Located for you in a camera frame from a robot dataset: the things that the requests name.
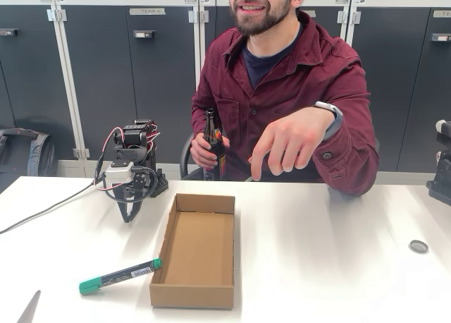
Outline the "person's right hand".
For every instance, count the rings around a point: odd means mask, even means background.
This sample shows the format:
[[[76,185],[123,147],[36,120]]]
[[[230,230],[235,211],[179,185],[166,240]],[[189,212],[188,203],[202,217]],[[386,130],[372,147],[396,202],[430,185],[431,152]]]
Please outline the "person's right hand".
[[[198,133],[191,141],[191,156],[194,162],[203,169],[212,169],[217,165],[216,155],[210,152],[211,146],[204,139],[203,133]]]

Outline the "person's left hand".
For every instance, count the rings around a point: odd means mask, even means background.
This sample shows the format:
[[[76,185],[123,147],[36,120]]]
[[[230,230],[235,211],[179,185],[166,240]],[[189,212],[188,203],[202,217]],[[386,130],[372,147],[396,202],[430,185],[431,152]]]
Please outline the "person's left hand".
[[[307,107],[268,124],[249,159],[252,179],[260,180],[264,159],[274,176],[303,169],[334,120],[329,110]]]

